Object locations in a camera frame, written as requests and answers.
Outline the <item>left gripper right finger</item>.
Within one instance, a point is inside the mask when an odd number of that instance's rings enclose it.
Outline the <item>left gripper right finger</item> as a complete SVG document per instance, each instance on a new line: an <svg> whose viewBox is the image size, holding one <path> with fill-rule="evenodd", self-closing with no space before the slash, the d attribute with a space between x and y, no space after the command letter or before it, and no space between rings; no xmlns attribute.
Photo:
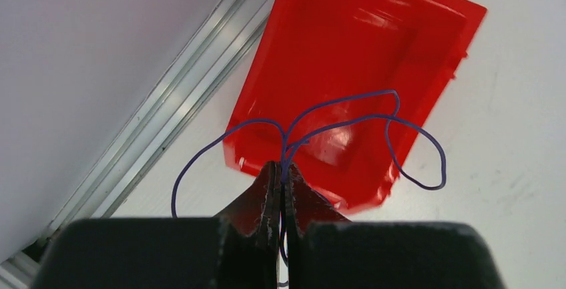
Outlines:
<svg viewBox="0 0 566 289"><path fill-rule="evenodd" d="M349 222L332 203L312 189L295 163L284 180L284 223L289 238L303 237L313 222Z"/></svg>

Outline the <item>red plastic bin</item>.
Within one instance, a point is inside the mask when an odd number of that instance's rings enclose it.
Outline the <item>red plastic bin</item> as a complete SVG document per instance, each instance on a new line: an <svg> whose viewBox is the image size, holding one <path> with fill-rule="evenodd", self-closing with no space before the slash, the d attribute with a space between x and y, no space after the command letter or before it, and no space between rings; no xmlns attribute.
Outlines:
<svg viewBox="0 0 566 289"><path fill-rule="evenodd" d="M422 125L487 9L469 0L275 0L223 142L229 168L258 175L296 141L371 113Z"/></svg>

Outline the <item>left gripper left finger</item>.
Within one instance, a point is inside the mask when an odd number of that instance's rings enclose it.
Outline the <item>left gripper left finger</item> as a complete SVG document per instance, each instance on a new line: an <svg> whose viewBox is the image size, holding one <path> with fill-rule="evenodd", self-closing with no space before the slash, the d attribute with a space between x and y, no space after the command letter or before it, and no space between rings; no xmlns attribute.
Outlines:
<svg viewBox="0 0 566 289"><path fill-rule="evenodd" d="M276 251L279 247L280 174L278 162L266 162L252 185L216 214L260 250Z"/></svg>

